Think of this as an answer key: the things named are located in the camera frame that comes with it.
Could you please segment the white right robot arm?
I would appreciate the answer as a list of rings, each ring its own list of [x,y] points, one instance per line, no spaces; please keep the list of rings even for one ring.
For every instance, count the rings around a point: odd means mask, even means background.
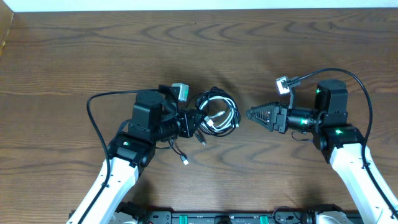
[[[366,138],[348,123],[348,91],[341,80],[318,83],[313,109],[271,102],[246,111],[270,132],[312,133],[313,144],[340,176],[364,223],[397,223],[397,198],[378,171]]]

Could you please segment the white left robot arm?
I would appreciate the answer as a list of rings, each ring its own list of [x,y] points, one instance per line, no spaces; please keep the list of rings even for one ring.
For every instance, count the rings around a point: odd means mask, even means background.
[[[178,107],[177,87],[136,90],[132,117],[109,144],[105,160],[89,192],[69,223],[108,223],[119,203],[152,160],[157,142],[190,138],[207,113]]]

